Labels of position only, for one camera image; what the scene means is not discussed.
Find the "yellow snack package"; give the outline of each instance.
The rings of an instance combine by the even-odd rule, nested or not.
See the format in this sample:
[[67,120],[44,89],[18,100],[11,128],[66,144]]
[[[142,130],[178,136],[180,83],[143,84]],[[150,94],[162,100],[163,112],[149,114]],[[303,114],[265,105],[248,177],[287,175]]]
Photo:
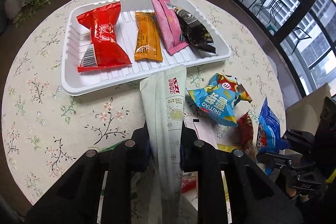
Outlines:
[[138,24],[138,37],[134,59],[151,59],[162,62],[159,31],[155,13],[135,13]]

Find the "dark gray plant pot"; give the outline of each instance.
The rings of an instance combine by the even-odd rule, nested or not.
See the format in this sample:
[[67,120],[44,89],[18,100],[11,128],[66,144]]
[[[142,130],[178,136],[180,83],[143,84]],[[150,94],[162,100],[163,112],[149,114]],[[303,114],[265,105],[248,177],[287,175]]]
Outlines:
[[0,0],[0,34],[6,29],[8,22],[4,2],[4,0]]

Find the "barcode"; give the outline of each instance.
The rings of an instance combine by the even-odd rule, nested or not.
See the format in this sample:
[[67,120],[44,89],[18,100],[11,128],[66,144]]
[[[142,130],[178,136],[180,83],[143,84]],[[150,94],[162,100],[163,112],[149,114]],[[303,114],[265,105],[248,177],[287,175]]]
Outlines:
[[173,8],[173,6],[172,6],[171,3],[169,3],[169,2],[165,2],[165,4],[167,5],[167,8],[168,8],[168,9],[172,9],[172,8]]
[[93,44],[88,46],[81,63],[82,67],[98,67],[96,57],[95,57],[95,48]]

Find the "round table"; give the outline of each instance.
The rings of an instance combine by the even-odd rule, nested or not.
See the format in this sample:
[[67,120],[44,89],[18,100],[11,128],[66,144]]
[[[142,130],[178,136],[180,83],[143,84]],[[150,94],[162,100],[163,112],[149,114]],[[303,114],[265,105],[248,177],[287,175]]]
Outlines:
[[[28,37],[7,77],[2,103],[3,144],[14,180],[32,204],[86,150],[101,151],[130,138],[144,125],[139,81],[78,97],[62,90],[60,66],[68,16],[75,7],[97,1],[102,0],[72,0],[49,15]],[[221,33],[232,56],[224,62],[188,68],[187,89],[206,86],[217,72],[236,76],[253,99],[251,104],[240,102],[237,107],[241,105],[241,112],[249,111],[253,119],[254,143],[265,96],[284,133],[280,87],[257,41],[226,11],[206,0],[189,1]],[[187,98],[184,113],[202,115]],[[227,130],[217,127],[218,143],[226,144]]]

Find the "pink snack package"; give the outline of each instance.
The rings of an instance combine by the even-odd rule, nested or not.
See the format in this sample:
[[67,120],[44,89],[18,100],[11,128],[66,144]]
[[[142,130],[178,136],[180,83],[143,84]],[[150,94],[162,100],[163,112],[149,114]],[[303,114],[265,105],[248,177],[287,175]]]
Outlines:
[[188,46],[170,0],[151,0],[163,41],[170,55]]

